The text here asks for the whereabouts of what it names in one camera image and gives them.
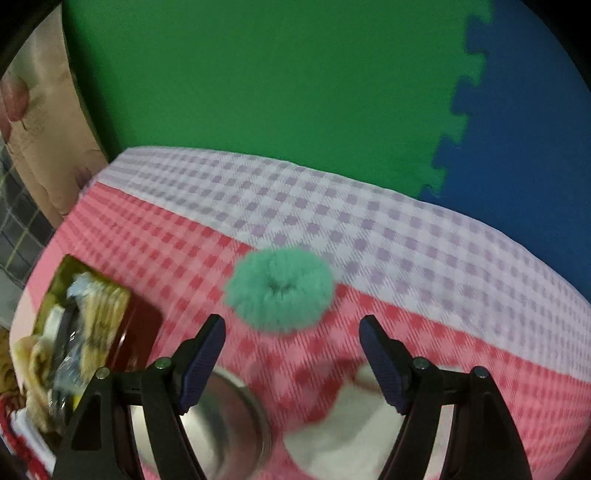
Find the tablecloth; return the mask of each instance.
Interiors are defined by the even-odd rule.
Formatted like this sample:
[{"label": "tablecloth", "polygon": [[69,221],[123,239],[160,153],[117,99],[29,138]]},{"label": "tablecloth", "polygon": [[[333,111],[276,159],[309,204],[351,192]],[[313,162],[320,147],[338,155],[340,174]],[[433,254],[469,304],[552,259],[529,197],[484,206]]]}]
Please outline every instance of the tablecloth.
[{"label": "tablecloth", "polygon": [[[257,332],[224,305],[224,284],[247,252],[287,246],[327,260],[335,301],[314,328]],[[307,478],[282,436],[327,415],[364,362],[357,329],[369,313],[413,355],[492,372],[535,480],[561,471],[590,423],[590,304],[502,233],[390,190],[252,155],[126,150],[44,251],[13,342],[30,334],[66,253],[162,310],[152,359],[174,352],[209,313],[226,319],[219,362],[259,397],[275,437],[261,479]]]}]

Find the green foam mat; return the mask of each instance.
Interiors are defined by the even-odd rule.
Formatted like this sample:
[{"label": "green foam mat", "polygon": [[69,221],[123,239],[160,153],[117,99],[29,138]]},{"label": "green foam mat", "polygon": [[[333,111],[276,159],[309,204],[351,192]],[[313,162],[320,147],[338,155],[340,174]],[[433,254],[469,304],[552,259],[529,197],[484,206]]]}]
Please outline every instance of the green foam mat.
[{"label": "green foam mat", "polygon": [[264,155],[417,197],[437,192],[471,15],[488,0],[66,0],[80,91],[108,154],[135,145]]}]

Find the beige cloth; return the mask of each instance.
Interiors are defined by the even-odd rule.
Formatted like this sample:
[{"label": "beige cloth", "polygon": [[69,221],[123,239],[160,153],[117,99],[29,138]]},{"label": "beige cloth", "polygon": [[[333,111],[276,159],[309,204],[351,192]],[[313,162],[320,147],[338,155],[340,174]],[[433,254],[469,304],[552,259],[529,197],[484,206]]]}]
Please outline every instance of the beige cloth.
[{"label": "beige cloth", "polygon": [[94,176],[107,165],[74,87],[61,7],[37,27],[8,71],[25,81],[30,94],[22,121],[11,122],[8,151],[31,196],[57,227],[78,200],[80,171]]}]

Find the blue foam mat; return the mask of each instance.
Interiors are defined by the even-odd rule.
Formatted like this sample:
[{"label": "blue foam mat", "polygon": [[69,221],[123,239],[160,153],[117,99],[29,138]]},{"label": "blue foam mat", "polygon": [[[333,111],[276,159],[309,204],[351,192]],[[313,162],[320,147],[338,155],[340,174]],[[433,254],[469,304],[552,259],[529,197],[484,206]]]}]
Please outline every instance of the blue foam mat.
[{"label": "blue foam mat", "polygon": [[490,25],[468,25],[468,51],[488,58],[478,87],[458,85],[464,140],[441,142],[446,181],[420,198],[500,230],[591,300],[591,92],[524,4],[493,6]]}]

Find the gray plaid cloth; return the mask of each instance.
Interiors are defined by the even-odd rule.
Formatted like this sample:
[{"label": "gray plaid cloth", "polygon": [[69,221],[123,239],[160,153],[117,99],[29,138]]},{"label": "gray plaid cloth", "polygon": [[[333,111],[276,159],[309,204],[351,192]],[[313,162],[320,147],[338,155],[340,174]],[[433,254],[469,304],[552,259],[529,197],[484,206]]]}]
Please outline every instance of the gray plaid cloth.
[{"label": "gray plaid cloth", "polygon": [[0,270],[23,287],[53,233],[0,142]]}]

